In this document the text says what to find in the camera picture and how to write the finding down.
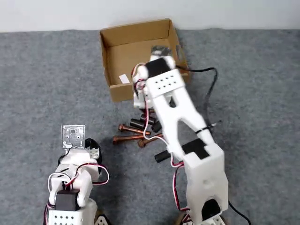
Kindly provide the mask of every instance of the black wire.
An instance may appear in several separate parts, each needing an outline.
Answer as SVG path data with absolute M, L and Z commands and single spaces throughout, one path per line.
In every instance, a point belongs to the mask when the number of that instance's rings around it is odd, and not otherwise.
M 247 220 L 248 224 L 251 225 L 251 221 L 248 217 L 246 217 L 244 214 L 242 214 L 241 212 L 239 212 L 232 204 L 230 201 L 228 201 L 229 206 L 233 209 L 233 211 L 235 211 L 237 214 L 239 214 L 241 217 L 243 217 L 245 220 Z
M 52 205 L 52 204 L 50 204 L 50 202 L 48 201 L 47 202 L 47 205 L 46 205 L 46 207 L 45 207 L 45 209 L 44 209 L 44 220 L 43 220 L 43 225 L 46 225 L 46 218 L 47 218 L 47 211 L 48 211 L 48 205 L 53 209 L 54 208 L 54 206 L 55 205 Z
M 143 82 L 143 81 L 146 81 L 146 80 L 145 80 L 145 79 L 141 79 L 141 80 L 135 82 L 135 86 L 137 86 L 137 84 L 138 84 L 139 82 Z
M 66 157 L 66 156 L 69 154 L 69 152 L 70 152 L 70 149 L 67 150 L 66 154 L 64 154 L 64 155 L 62 155 L 62 156 L 60 156 L 60 157 L 58 158 L 57 166 L 60 165 L 61 160 L 62 160 L 64 157 Z
M 182 69 L 182 70 L 185 70 L 185 71 L 190 71 L 190 72 L 196 72 L 196 73 L 202 73 L 202 72 L 206 72 L 206 71 L 210 71 L 210 70 L 214 70 L 215 71 L 215 75 L 214 75 L 214 79 L 210 85 L 210 88 L 204 98 L 204 104 L 203 104 L 203 110 L 204 110 L 204 119 L 206 120 L 206 124 L 211 124 L 210 122 L 210 119 L 208 117 L 208 105 L 209 105 L 209 99 L 210 99 L 210 96 L 211 96 L 211 93 L 214 89 L 214 86 L 217 82 L 217 79 L 218 79 L 218 70 L 215 68 L 215 67 L 209 67 L 209 68 L 206 68 L 206 69 L 188 69 L 188 68 L 184 68 L 184 67 L 181 67 L 181 66 L 178 66 L 176 65 L 177 68 L 179 69 Z

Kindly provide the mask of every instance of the cardboard box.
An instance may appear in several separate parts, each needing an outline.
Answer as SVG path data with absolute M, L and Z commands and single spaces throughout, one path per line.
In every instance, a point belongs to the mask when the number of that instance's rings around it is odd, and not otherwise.
M 113 102 L 133 99 L 131 71 L 139 62 L 150 60 L 154 45 L 168 46 L 176 64 L 188 67 L 177 33 L 170 19 L 135 23 L 100 31 L 105 78 Z M 188 82 L 190 74 L 180 71 Z M 119 76 L 126 74 L 130 83 L 122 83 Z

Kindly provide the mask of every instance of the copper bolt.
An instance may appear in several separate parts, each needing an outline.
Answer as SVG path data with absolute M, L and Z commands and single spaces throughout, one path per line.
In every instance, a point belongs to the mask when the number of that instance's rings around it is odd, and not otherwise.
M 133 128 L 133 127 L 127 127 L 124 123 L 119 124 L 118 129 L 119 129 L 119 131 L 126 130 L 126 131 L 131 131 L 131 132 L 134 132 L 134 133 L 137 133 L 137 134 L 143 134 L 143 130 L 136 129 L 136 128 Z M 146 135 L 151 135 L 151 132 L 146 131 L 145 134 Z
M 155 136 L 157 136 L 157 137 L 162 137 L 163 134 L 160 133 L 160 134 L 155 135 Z M 157 140 L 157 139 L 158 139 L 158 138 L 153 138 L 153 139 L 151 139 L 151 140 L 147 140 L 147 139 L 143 138 L 143 139 L 141 139 L 141 140 L 139 140 L 139 141 L 137 142 L 137 145 L 138 145 L 140 148 L 144 148 L 144 147 L 146 146 L 146 144 L 148 144 L 148 143 L 150 143 L 150 142 L 152 142 L 152 141 L 155 141 L 155 140 Z
M 141 139 L 143 138 L 143 135 L 133 135 L 133 136 L 114 136 L 112 138 L 112 143 L 113 144 L 118 144 L 119 142 L 123 141 L 130 141 L 130 140 L 135 140 L 135 139 Z

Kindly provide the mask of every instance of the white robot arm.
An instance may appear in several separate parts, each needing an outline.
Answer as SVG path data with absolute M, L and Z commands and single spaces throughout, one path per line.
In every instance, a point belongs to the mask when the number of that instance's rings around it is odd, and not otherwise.
M 187 207 L 180 210 L 187 211 L 194 225 L 222 224 L 219 215 L 228 208 L 224 152 L 211 136 L 208 129 L 211 125 L 207 125 L 195 109 L 174 59 L 171 56 L 152 57 L 148 63 L 140 65 L 134 76 L 134 86 L 138 89 L 135 105 L 147 95 L 147 101 L 139 105 L 146 111 L 149 107 L 155 110 L 168 144 L 167 151 L 171 154 L 171 164 L 174 156 L 181 163 L 173 166 L 185 168 Z M 169 97 L 176 107 L 169 106 Z M 198 139 L 181 146 L 177 134 L 179 120 L 185 122 Z
M 95 221 L 96 202 L 90 199 L 94 185 L 109 181 L 107 169 L 101 165 L 100 146 L 93 139 L 85 140 L 85 126 L 62 125 L 62 147 L 58 167 L 49 176 L 49 201 L 45 208 L 45 225 L 107 225 L 104 215 Z M 107 180 L 98 182 L 101 171 Z

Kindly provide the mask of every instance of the white wall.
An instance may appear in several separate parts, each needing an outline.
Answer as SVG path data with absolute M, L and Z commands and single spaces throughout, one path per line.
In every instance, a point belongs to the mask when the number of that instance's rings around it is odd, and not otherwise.
M 99 30 L 166 17 L 180 29 L 299 29 L 300 0 L 0 0 L 0 32 Z

